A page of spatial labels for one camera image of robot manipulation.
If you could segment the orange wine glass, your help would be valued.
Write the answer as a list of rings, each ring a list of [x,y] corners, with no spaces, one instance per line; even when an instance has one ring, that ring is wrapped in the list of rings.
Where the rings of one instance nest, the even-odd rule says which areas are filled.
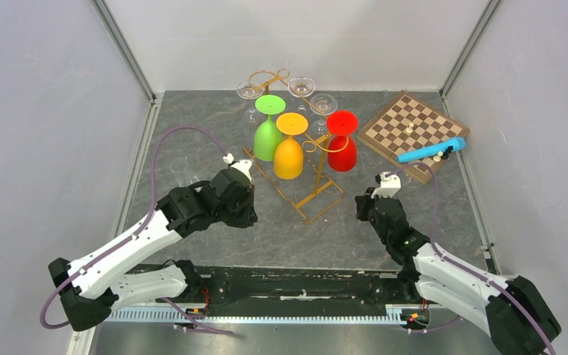
[[[304,159],[302,146],[295,136],[305,133],[308,121],[299,113],[287,112],[277,119],[276,126],[285,138],[274,153],[274,173],[281,179],[292,180],[302,173]]]

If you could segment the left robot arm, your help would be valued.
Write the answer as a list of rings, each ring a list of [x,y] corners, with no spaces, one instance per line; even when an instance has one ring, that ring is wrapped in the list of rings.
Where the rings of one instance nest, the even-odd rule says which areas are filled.
[[[242,159],[211,180],[173,188],[145,217],[115,239],[83,257],[57,258],[48,265],[67,316],[65,325],[85,331],[113,311],[140,302],[180,297],[197,300],[203,290],[192,262],[180,260],[158,269],[130,274],[155,252],[210,225],[246,229],[257,222],[252,162]]]

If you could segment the black chess piece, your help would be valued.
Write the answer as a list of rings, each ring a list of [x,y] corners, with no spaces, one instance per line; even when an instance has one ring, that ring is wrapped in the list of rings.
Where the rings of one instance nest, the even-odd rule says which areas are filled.
[[[447,160],[447,159],[449,158],[449,156],[450,156],[450,153],[451,153],[451,150],[450,150],[450,149],[446,150],[445,152],[443,152],[443,154],[442,154],[442,156],[441,156],[441,159],[442,159],[442,160]]]

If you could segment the wooden chessboard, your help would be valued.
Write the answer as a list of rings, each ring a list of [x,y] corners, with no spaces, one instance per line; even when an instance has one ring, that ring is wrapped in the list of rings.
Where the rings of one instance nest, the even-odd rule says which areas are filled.
[[[401,91],[359,130],[357,140],[400,167],[400,154],[451,138],[466,138],[469,132],[464,124]]]

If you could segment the clear wine glass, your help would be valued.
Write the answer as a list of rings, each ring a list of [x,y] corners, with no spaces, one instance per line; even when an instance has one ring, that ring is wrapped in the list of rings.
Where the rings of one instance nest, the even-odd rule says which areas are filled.
[[[288,82],[288,91],[296,98],[307,98],[316,89],[313,79],[305,76],[297,76]]]
[[[327,93],[315,95],[310,100],[311,117],[308,134],[312,138],[321,138],[328,134],[327,117],[337,111],[336,98]]]
[[[169,170],[178,187],[190,186],[200,181],[200,176],[187,158],[175,158],[169,164]]]
[[[243,119],[249,124],[258,124],[263,114],[256,109],[255,101],[265,92],[264,86],[254,81],[244,81],[237,86],[236,92],[248,104]]]

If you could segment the red wine glass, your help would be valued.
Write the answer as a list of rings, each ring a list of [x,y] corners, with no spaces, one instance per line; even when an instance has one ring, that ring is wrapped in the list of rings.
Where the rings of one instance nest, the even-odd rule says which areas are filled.
[[[338,110],[328,116],[327,128],[332,135],[328,145],[328,164],[337,172],[352,170],[357,162],[357,147],[352,138],[358,119],[348,110]]]

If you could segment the green wine glass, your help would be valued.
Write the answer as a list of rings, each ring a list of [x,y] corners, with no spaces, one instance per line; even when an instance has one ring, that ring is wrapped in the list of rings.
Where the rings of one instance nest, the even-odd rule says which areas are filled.
[[[255,101],[255,108],[266,119],[254,134],[254,155],[262,161],[273,161],[275,150],[283,139],[273,117],[285,111],[286,103],[280,96],[267,94]]]

